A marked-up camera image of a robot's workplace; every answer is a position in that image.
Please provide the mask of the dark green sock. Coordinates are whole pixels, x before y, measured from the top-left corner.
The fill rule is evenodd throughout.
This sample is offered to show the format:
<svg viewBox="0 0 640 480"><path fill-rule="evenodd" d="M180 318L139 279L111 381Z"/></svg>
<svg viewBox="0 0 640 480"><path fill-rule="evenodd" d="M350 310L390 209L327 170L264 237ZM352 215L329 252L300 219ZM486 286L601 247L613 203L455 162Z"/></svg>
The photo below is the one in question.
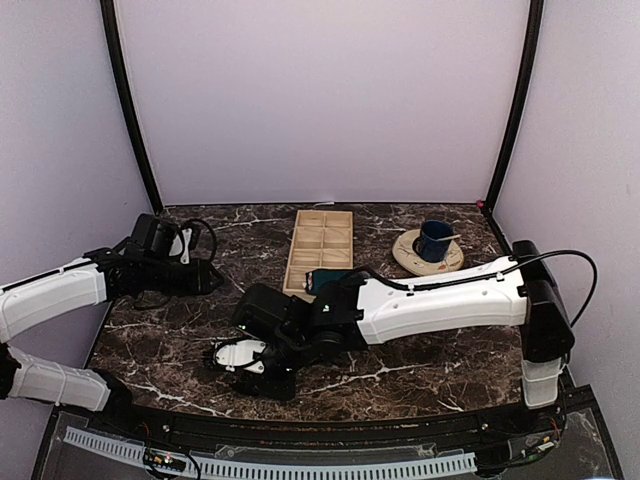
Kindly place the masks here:
<svg viewBox="0 0 640 480"><path fill-rule="evenodd" d="M309 295L317 295L322 287L331 282L339 282L352 276L355 273L353 269L315 269L305 274L304 289Z"/></svg>

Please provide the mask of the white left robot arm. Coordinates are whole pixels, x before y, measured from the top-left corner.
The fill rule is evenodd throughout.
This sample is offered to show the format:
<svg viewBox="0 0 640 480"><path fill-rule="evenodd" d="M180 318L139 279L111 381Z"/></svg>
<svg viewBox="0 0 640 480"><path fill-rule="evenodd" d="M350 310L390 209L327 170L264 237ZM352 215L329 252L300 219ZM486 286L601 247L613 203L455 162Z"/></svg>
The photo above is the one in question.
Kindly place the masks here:
<svg viewBox="0 0 640 480"><path fill-rule="evenodd" d="M223 283L213 265L214 229L203 219L182 223L140 215L131 234L56 268L1 288L1 396L101 414L120 436L141 427L132 393L100 369L64 365L25 352L17 340L77 311L144 293L167 299L202 296Z"/></svg>

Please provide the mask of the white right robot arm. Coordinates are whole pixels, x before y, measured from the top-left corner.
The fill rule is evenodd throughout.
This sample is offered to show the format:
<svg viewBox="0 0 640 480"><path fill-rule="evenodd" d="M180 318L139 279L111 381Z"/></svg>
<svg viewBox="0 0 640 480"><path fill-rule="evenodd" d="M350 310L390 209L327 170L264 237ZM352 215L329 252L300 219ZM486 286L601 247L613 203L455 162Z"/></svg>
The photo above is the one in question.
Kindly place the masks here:
<svg viewBox="0 0 640 480"><path fill-rule="evenodd" d="M364 268L317 269L306 276L312 301L256 284L232 317L243 338L213 358L226 370L245 372L240 392L289 400L297 371L343 352L429 332L517 327L524 401L511 410L510 424L530 434L547 420L575 344L545 259L524 240L509 256L431 277L390 280Z"/></svg>

